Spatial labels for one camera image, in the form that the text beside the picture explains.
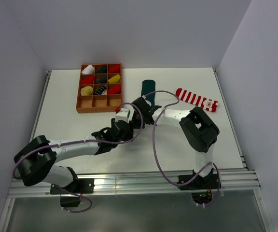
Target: dark green sock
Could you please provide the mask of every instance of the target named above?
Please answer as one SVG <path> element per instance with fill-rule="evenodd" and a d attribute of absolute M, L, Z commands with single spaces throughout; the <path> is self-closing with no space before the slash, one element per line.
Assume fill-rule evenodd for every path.
<path fill-rule="evenodd" d="M 144 80 L 142 82 L 141 96 L 146 95 L 155 91 L 155 81 L 154 80 Z M 155 106 L 155 93 L 146 97 L 146 100 L 151 103 L 151 106 Z"/>

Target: white table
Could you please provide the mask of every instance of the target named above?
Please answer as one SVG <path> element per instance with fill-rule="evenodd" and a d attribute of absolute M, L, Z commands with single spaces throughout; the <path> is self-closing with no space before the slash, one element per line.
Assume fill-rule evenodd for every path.
<path fill-rule="evenodd" d="M 47 139 L 82 139 L 92 132 L 110 126 L 114 113 L 77 113 L 76 100 L 80 70 L 53 70 L 45 94 L 35 136 Z M 243 168 L 228 115 L 212 68 L 159 68 L 123 69 L 123 95 L 125 102 L 140 96 L 142 81 L 152 79 L 156 90 L 175 92 L 177 88 L 193 91 L 201 96 L 219 101 L 215 113 L 207 112 L 220 129 L 213 152 L 213 161 L 220 169 Z M 158 93 L 155 104 L 165 105 L 175 99 Z M 189 103 L 180 102 L 172 109 L 192 109 Z M 152 150 L 152 127 L 146 126 L 133 142 L 119 145 L 109 153 L 82 156 L 59 162 L 72 167 L 76 173 L 134 173 L 158 171 Z M 194 168 L 194 150 L 179 128 L 158 126 L 156 149 L 163 170 L 181 171 Z"/>

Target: red and white striped sock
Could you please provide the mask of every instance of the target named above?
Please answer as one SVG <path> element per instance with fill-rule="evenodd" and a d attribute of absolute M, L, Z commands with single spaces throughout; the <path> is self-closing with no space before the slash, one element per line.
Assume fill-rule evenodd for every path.
<path fill-rule="evenodd" d="M 211 112 L 215 112 L 216 107 L 218 106 L 218 101 L 201 97 L 200 95 L 182 88 L 177 89 L 176 96 L 184 102 L 199 106 L 200 108 Z"/>

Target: black and white striped sock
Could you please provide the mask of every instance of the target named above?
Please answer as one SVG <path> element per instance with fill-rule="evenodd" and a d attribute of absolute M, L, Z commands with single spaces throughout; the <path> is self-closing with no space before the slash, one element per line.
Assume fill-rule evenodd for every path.
<path fill-rule="evenodd" d="M 107 89 L 107 86 L 102 86 L 94 92 L 94 95 L 101 95 L 103 91 Z"/>

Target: black mounting plate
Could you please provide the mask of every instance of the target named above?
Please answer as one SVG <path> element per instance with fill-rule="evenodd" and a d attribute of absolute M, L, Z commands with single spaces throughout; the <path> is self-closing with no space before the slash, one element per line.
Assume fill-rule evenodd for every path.
<path fill-rule="evenodd" d="M 78 193 L 78 194 L 93 193 L 93 190 L 94 190 L 94 179 L 93 178 L 80 178 L 77 188 L 72 192 Z M 56 187 L 52 187 L 52 185 L 51 185 L 50 194 L 60 195 L 60 194 L 66 194 L 66 193 Z"/>
<path fill-rule="evenodd" d="M 182 184 L 185 183 L 187 181 L 189 181 L 190 179 L 192 179 L 193 175 L 179 175 L 179 181 L 178 184 Z M 208 189 L 209 184 L 211 184 L 212 189 L 217 189 L 218 188 L 218 175 L 217 174 L 212 174 L 209 177 L 209 180 L 206 182 L 198 182 L 197 180 L 198 178 L 196 178 L 192 183 L 183 186 L 183 187 L 179 187 L 180 190 L 198 190 L 198 189 Z"/>

